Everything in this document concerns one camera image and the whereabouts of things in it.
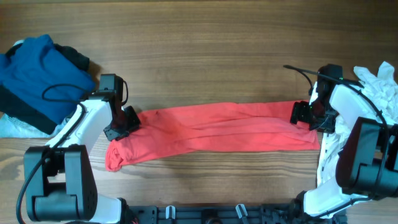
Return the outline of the white printed t-shirt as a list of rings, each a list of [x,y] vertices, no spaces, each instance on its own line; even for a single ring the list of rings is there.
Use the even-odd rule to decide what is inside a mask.
[[[377,75],[373,75],[367,68],[355,66],[353,69],[359,78],[361,91],[382,112],[388,125],[397,123],[397,83],[394,81],[394,67],[383,62]],[[322,137],[321,153],[317,169],[317,186],[335,176],[337,152],[342,150],[349,134],[359,117],[381,120],[370,104],[353,90],[344,85],[334,87],[329,100],[331,107],[338,112],[335,132],[325,133]]]

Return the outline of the red printed t-shirt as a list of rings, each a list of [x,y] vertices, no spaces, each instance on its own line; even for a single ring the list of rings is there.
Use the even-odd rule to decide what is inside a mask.
[[[269,152],[318,150],[316,131],[290,123],[293,102],[212,103],[139,113],[140,128],[112,141],[105,168],[195,151]]]

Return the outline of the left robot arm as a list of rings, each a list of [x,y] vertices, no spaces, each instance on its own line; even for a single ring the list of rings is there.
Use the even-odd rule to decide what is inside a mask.
[[[115,74],[102,74],[99,88],[76,100],[77,110],[46,145],[24,154],[25,181],[16,202],[16,218],[23,223],[22,203],[33,222],[137,223],[122,198],[98,193],[89,153],[99,135],[119,141],[141,124],[126,106],[127,83]]]

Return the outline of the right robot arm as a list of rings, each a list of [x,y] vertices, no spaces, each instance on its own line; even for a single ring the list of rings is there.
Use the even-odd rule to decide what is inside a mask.
[[[291,123],[323,133],[317,186],[289,204],[264,205],[263,219],[284,223],[345,223],[353,205],[397,197],[397,83],[383,63],[377,75],[339,65],[316,71],[310,100],[294,104]]]

